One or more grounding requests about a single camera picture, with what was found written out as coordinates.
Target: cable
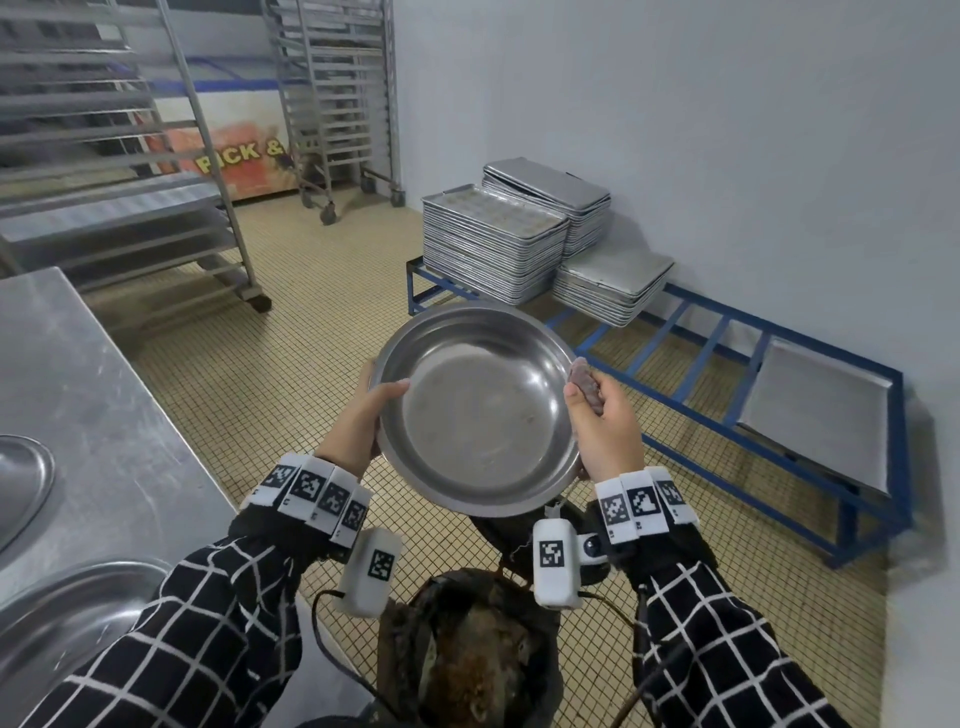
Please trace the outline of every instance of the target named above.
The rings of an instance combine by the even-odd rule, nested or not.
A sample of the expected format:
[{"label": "cable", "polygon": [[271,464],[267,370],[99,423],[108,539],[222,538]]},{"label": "cable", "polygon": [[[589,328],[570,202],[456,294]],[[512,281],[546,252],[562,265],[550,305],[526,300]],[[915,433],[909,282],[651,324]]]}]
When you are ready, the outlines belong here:
[{"label": "cable", "polygon": [[363,675],[359,674],[358,672],[354,672],[352,669],[350,669],[349,667],[344,665],[342,662],[340,662],[337,658],[335,658],[330,653],[330,650],[327,649],[326,645],[324,644],[324,639],[321,637],[320,629],[317,626],[318,624],[317,605],[320,604],[320,597],[324,595],[336,596],[341,599],[344,598],[344,596],[346,596],[343,592],[340,592],[336,589],[321,589],[320,591],[317,592],[316,596],[313,597],[313,607],[310,610],[310,615],[313,622],[313,636],[317,640],[317,647],[320,648],[320,651],[324,654],[326,659],[329,660],[330,663],[332,663],[334,667],[336,667],[338,670],[343,672],[350,680],[355,682],[357,685],[359,685],[361,688],[367,691],[370,695],[376,698],[376,700],[379,701],[379,703],[384,708],[387,709],[387,712],[390,713],[390,716],[394,720],[398,720],[397,718],[398,711],[394,709],[394,707],[390,704],[387,698],[385,698],[377,688],[371,685],[370,682],[366,678],[364,678]]},{"label": "cable", "polygon": [[577,592],[577,596],[582,596],[584,599],[596,599],[597,601],[603,602],[608,607],[613,609],[616,612],[616,615],[620,617],[628,627],[630,627],[631,629],[634,628],[634,621],[629,617],[627,617],[627,613],[624,612],[622,609],[620,609],[618,606],[616,606],[616,604],[614,604],[612,600],[607,599],[605,596],[594,594],[593,592]]},{"label": "cable", "polygon": [[623,704],[623,707],[620,708],[620,712],[616,714],[616,717],[613,719],[613,723],[610,724],[610,728],[620,728],[620,726],[623,725],[623,721],[627,719],[630,711],[634,709],[634,706],[639,701],[640,696],[643,695],[643,691],[650,687],[650,683],[663,675],[664,671],[670,666],[670,663],[674,662],[678,657],[687,652],[689,648],[690,647],[686,642],[677,644],[667,653],[667,656],[663,658],[660,664],[650,671],[649,675],[640,680],[640,684],[636,686],[636,689],[633,691],[633,693],[631,693],[630,697],[627,698],[626,702]]}]

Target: blue metal bench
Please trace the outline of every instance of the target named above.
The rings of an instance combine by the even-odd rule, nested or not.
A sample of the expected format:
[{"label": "blue metal bench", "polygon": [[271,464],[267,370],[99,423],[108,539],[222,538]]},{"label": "blue metal bench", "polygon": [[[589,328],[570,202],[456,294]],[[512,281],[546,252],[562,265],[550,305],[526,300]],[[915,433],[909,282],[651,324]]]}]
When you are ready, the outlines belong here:
[{"label": "blue metal bench", "polygon": [[[415,294],[414,276],[425,279],[432,285],[426,290]],[[426,310],[428,302],[444,292],[449,292],[468,300],[480,298],[475,292],[428,270],[423,265],[422,257],[407,262],[406,278],[407,312],[411,316]],[[707,427],[713,432],[736,443],[748,452],[769,460],[788,473],[836,497],[838,511],[835,539],[831,541],[821,534],[816,533],[806,525],[803,525],[760,498],[748,493],[742,487],[729,482],[726,478],[708,470],[682,453],[667,446],[665,443],[659,442],[645,433],[643,440],[649,447],[658,450],[692,473],[701,476],[704,480],[713,483],[727,493],[738,497],[761,513],[782,523],[787,528],[821,548],[828,554],[826,563],[832,569],[837,569],[849,563],[869,550],[885,546],[893,537],[913,524],[903,374],[901,372],[862,356],[838,349],[830,344],[825,344],[809,336],[804,336],[797,331],[778,326],[757,316],[718,303],[717,301],[688,291],[673,283],[667,283],[664,288],[664,293],[679,299],[680,305],[665,321],[646,311],[640,313],[639,318],[641,320],[658,327],[658,329],[624,370],[621,371],[611,367],[590,352],[610,330],[610,327],[606,324],[598,324],[579,344],[574,345],[571,342],[574,351],[576,351],[578,355],[584,356],[590,363],[590,366],[606,372],[626,386],[637,390],[653,400],[661,402],[698,425]],[[678,322],[681,316],[695,307],[712,311],[720,316],[720,321],[710,336],[702,336],[695,331],[679,325]],[[556,328],[573,313],[572,309],[565,308],[545,323],[551,328]],[[754,328],[759,333],[753,353],[749,356],[720,344],[720,339],[727,327],[734,321]],[[679,336],[699,346],[700,351],[687,370],[680,385],[673,392],[664,393],[637,381],[635,375],[643,363],[650,358],[668,335]],[[736,427],[743,406],[756,381],[756,375],[763,362],[763,356],[773,337],[778,337],[779,339],[812,350],[823,356],[838,359],[846,364],[882,376],[892,382],[888,390],[887,401],[887,492],[889,497],[884,497],[880,502],[876,499],[866,499],[861,494],[860,487],[856,484],[845,481],[841,477],[820,473],[805,467],[803,464],[797,462],[797,459],[792,457],[790,453],[783,454],[771,449],[756,439],[749,437]],[[697,380],[704,372],[710,358],[714,354],[727,358],[744,367],[741,379],[733,393],[731,403],[723,418],[720,420],[712,419],[687,404],[687,400],[693,392]],[[867,533],[860,532],[861,515],[869,515],[874,522],[872,524],[873,528]]]}]

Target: person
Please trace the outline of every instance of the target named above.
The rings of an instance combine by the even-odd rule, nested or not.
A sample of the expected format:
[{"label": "person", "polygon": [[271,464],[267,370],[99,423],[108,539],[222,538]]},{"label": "person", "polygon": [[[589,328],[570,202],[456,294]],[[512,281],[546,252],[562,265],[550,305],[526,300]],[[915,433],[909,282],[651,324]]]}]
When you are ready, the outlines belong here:
[{"label": "person", "polygon": [[[381,409],[410,386],[368,389],[371,371],[368,364],[315,452],[358,479],[375,455]],[[645,461],[623,391],[595,377],[602,415],[576,385],[566,385],[564,398],[583,464],[601,482],[642,470]],[[259,725],[300,662],[294,598],[304,570],[324,557],[319,533],[271,506],[244,508],[225,539],[173,568],[130,633],[68,676],[24,725]],[[732,593],[694,525],[634,543],[607,548],[639,596],[634,679],[652,677],[640,698],[657,724],[847,725],[780,649],[769,622]],[[336,722],[348,724],[359,723]]]}]

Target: bowl rim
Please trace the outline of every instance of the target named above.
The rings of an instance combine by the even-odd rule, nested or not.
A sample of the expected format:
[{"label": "bowl rim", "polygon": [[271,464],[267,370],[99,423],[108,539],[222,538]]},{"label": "bowl rim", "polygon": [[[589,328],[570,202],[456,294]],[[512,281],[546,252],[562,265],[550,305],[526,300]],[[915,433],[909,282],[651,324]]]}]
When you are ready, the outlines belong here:
[{"label": "bowl rim", "polygon": [[[556,331],[546,326],[542,321],[535,319],[529,314],[523,313],[523,311],[517,310],[511,305],[497,301],[479,300],[461,303],[444,303],[411,317],[407,323],[400,327],[396,333],[390,337],[387,343],[384,344],[383,349],[381,349],[380,353],[377,355],[373,365],[373,373],[370,377],[370,388],[372,389],[382,381],[383,373],[386,369],[387,361],[390,358],[391,353],[393,353],[393,351],[396,349],[396,345],[414,328],[424,326],[430,321],[440,318],[441,316],[449,315],[451,311],[463,310],[465,308],[499,311],[509,314],[510,316],[514,316],[520,321],[539,329],[566,356],[567,360],[565,364],[566,369],[569,372],[570,365],[576,358],[576,354],[570,345],[567,344],[564,339],[557,334]],[[387,462],[389,462],[400,474],[400,477],[402,477],[415,491],[417,491],[427,500],[431,501],[432,503],[436,503],[443,508],[456,513],[463,513],[467,516],[480,518],[510,518],[511,516],[519,516],[524,513],[529,513],[535,508],[545,505],[551,499],[566,490],[570,483],[576,479],[577,472],[580,470],[580,449],[577,446],[576,436],[573,434],[572,426],[570,429],[570,438],[573,441],[573,451],[575,453],[574,457],[572,457],[567,463],[566,467],[560,471],[559,476],[550,488],[536,494],[535,496],[530,496],[514,503],[490,505],[459,500],[455,497],[440,493],[428,483],[422,481],[418,476],[416,476],[414,472],[407,467],[406,463],[397,456],[396,449],[394,448],[393,443],[390,442],[390,437],[387,435],[387,431],[382,426],[379,426],[379,423],[376,429],[376,443],[379,446],[380,451],[383,453],[383,456],[387,458]]]}]

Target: plaid shirt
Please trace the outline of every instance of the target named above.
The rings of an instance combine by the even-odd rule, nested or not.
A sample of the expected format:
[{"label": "plaid shirt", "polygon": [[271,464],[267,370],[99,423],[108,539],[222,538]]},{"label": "plaid shirt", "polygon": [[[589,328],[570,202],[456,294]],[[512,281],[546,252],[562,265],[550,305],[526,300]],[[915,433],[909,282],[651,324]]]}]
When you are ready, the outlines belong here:
[{"label": "plaid shirt", "polygon": [[[290,529],[284,532],[289,536]],[[285,555],[290,541],[227,538],[187,556],[132,631],[67,677],[23,725],[259,725],[300,663],[294,597],[315,553]],[[783,653],[766,619],[708,564],[667,566],[636,587],[635,683],[675,645],[686,645],[642,696],[655,722],[668,728],[847,725]]]}]

